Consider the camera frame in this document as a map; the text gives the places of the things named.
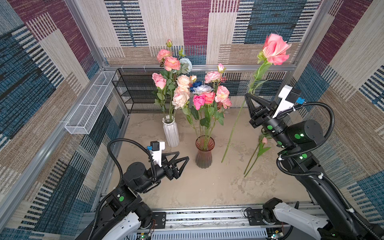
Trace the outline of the white ribbed ceramic vase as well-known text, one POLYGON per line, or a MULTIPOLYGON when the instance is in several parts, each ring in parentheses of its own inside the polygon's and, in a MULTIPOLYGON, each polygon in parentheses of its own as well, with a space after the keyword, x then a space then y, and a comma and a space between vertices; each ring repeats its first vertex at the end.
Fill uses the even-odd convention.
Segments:
POLYGON ((180 143, 178 126, 175 120, 171 121, 170 115, 163 117, 163 129, 168 145, 171 148, 177 147, 180 143))

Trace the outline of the red ribbed glass vase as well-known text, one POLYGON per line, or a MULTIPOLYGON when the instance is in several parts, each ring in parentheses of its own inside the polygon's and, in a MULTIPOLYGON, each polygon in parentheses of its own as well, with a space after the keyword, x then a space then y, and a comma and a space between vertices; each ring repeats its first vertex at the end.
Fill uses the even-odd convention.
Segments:
POLYGON ((195 162, 199 168, 206 169, 212 165, 213 157, 212 150, 215 147, 215 141, 212 137, 206 141, 207 136, 200 136, 196 140, 198 149, 195 162))

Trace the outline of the dark pink rose stem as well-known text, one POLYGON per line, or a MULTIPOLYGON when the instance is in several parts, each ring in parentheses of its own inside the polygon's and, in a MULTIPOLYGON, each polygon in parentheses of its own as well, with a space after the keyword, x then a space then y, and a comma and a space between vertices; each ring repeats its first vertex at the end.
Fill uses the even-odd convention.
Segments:
POLYGON ((209 135, 210 135, 210 128, 211 128, 211 121, 212 121, 212 115, 213 115, 213 110, 212 104, 214 103, 215 99, 215 93, 210 92, 210 93, 204 93, 203 96, 205 97, 205 107, 204 107, 204 114, 205 114, 205 148, 208 148, 208 142, 209 142, 209 135))

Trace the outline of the bright magenta rose stem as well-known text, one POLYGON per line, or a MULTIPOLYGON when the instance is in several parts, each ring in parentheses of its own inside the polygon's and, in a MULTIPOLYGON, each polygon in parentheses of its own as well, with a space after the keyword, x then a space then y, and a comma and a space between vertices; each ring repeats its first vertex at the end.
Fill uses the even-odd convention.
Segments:
POLYGON ((191 113, 192 113, 192 116, 195 118, 195 120, 198 123, 199 130, 200 130, 200 136, 204 135, 204 127, 201 125, 202 115, 200 112, 200 109, 203 108, 204 105, 205 105, 205 97, 194 95, 191 113))

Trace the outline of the cream white rose stem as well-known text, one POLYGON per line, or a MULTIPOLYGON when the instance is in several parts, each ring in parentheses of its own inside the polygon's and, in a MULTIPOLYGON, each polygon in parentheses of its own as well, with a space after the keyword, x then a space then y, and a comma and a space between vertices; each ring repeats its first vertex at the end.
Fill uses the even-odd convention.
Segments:
POLYGON ((190 92, 175 91, 173 96, 172 105, 176 110, 182 110, 190 126, 194 129, 196 137, 198 137, 198 131, 193 121, 192 112, 189 108, 190 92))

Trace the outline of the large blush pink rose stem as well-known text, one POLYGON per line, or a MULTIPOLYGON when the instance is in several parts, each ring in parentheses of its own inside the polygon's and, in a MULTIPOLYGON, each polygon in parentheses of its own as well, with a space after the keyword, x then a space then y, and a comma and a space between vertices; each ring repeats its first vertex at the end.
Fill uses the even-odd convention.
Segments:
POLYGON ((175 89, 175 95, 176 94, 181 94, 181 93, 186 93, 188 96, 190 96, 190 89, 185 87, 185 86, 178 86, 175 89))

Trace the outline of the white and pale blue rose stem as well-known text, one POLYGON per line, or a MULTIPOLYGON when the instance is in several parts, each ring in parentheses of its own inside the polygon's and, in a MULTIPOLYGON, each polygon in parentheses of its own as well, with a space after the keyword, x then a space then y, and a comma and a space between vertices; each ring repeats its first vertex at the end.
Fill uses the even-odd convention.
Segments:
POLYGON ((181 69, 179 70, 180 75, 188 76, 188 74, 192 71, 192 68, 193 68, 192 62, 190 61, 190 59, 186 57, 183 49, 180 49, 178 53, 179 53, 179 62, 181 64, 181 69))

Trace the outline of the pink peony double stem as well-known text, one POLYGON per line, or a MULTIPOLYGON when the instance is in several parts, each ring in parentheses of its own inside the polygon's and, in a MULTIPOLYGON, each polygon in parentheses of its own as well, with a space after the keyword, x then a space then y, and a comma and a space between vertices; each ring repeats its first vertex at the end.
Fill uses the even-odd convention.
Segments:
POLYGON ((181 69, 179 59, 173 56, 172 53, 173 42, 171 39, 166 41, 166 49, 158 52, 157 60, 160 67, 164 68, 160 74, 167 79, 167 100, 166 100, 166 115, 170 115, 171 121, 174 120, 172 99, 176 89, 176 78, 181 69))

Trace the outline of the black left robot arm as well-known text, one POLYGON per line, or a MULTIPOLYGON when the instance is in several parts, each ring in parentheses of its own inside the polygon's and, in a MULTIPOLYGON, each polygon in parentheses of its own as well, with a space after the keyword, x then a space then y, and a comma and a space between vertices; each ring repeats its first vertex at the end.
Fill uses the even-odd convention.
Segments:
POLYGON ((141 194, 160 185, 163 178, 178 179, 189 162, 179 152, 163 153, 163 165, 147 169, 134 162, 123 174, 123 182, 112 190, 102 206, 95 211, 94 220, 77 236, 78 240, 118 240, 136 230, 150 230, 156 224, 151 208, 141 194))

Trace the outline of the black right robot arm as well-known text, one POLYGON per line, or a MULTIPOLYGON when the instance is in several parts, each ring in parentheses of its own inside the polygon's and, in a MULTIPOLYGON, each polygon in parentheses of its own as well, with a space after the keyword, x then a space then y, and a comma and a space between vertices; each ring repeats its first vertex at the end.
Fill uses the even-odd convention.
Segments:
POLYGON ((319 204, 326 218, 318 218, 289 207, 278 199, 266 202, 263 210, 267 222, 287 223, 316 240, 382 240, 384 230, 370 223, 348 202, 336 184, 325 174, 313 151, 322 146, 331 136, 335 126, 332 108, 321 102, 309 102, 280 112, 276 102, 268 102, 252 94, 245 95, 250 113, 250 124, 261 126, 278 144, 282 151, 276 160, 278 169, 298 180, 319 204), (327 132, 315 120, 287 126, 284 117, 307 106, 319 106, 327 110, 330 124, 327 132))

